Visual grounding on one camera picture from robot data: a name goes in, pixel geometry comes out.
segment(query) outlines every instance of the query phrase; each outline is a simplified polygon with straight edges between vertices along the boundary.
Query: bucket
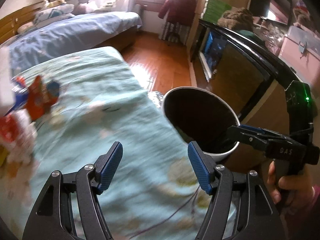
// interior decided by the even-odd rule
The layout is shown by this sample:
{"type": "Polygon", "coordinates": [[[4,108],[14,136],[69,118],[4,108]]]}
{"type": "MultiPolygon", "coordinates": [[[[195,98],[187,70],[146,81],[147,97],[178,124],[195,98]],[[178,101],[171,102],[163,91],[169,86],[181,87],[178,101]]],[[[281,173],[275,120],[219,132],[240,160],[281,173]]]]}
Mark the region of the bucket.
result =
{"type": "Polygon", "coordinates": [[[228,127],[240,125],[238,117],[225,101],[209,91],[174,88],[164,95],[162,110],[186,143],[196,141],[216,162],[239,145],[226,136],[228,127]]]}

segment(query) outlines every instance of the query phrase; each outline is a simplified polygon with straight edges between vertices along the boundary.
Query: red coat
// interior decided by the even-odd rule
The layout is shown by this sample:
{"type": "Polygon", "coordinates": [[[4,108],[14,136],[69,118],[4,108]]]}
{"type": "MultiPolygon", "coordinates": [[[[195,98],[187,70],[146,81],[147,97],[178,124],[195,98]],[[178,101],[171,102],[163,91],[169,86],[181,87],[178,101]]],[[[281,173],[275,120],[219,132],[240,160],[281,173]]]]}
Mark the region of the red coat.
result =
{"type": "Polygon", "coordinates": [[[167,0],[160,9],[158,17],[163,19],[169,11],[167,22],[191,26],[195,10],[196,0],[167,0]]]}

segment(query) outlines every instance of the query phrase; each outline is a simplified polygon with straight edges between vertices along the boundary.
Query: white rim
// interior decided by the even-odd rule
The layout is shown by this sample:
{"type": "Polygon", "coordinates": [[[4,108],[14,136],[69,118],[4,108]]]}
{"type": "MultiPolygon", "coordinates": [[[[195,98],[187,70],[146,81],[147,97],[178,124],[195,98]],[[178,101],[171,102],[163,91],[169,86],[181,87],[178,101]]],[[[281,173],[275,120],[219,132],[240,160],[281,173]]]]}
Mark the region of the white rim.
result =
{"type": "MultiPolygon", "coordinates": [[[[233,114],[233,116],[234,116],[234,118],[235,118],[238,126],[240,125],[240,122],[239,122],[238,117],[236,116],[236,113],[232,110],[232,108],[231,108],[224,100],[222,100],[220,97],[218,97],[218,96],[215,95],[214,93],[211,93],[211,92],[209,92],[209,91],[207,91],[207,90],[204,90],[204,89],[202,89],[202,88],[196,88],[196,87],[177,87],[177,88],[173,88],[173,89],[169,90],[169,91],[164,95],[163,101],[162,101],[162,106],[161,106],[162,112],[163,112],[163,114],[164,114],[165,117],[166,117],[166,115],[165,115],[165,112],[164,112],[164,105],[165,105],[165,99],[166,99],[166,97],[167,97],[171,92],[173,92],[173,91],[175,91],[175,90],[179,90],[179,89],[184,89],[184,88],[190,88],[190,89],[200,90],[200,91],[206,92],[206,93],[208,93],[208,94],[216,97],[216,98],[219,99],[226,107],[229,108],[229,110],[230,110],[231,113],[233,114]]],[[[231,150],[229,150],[229,151],[227,151],[227,152],[225,152],[225,153],[207,153],[207,152],[204,152],[204,153],[207,154],[207,155],[215,156],[215,157],[220,157],[220,156],[224,156],[224,155],[229,155],[231,152],[233,152],[233,151],[238,147],[238,145],[239,145],[239,142],[237,142],[236,145],[235,145],[231,150]]]]}

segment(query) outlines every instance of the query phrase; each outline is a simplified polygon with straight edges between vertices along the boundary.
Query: pink storage box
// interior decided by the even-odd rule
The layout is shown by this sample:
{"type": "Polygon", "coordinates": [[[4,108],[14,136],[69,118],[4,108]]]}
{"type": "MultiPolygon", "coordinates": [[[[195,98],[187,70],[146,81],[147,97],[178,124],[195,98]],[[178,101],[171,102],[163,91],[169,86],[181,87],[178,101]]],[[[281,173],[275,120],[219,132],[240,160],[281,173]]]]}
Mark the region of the pink storage box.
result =
{"type": "Polygon", "coordinates": [[[284,38],[279,58],[292,67],[303,82],[309,84],[316,98],[320,96],[320,39],[291,26],[284,38]]]}

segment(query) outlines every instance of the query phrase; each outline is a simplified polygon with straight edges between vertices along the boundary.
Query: television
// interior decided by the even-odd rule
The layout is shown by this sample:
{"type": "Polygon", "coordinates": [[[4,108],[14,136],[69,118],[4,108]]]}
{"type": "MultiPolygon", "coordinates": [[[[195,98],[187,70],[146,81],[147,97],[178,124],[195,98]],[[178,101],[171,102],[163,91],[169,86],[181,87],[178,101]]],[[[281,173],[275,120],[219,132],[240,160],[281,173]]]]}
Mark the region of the television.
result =
{"type": "Polygon", "coordinates": [[[292,0],[251,0],[249,11],[261,17],[288,25],[291,20],[292,0]]]}

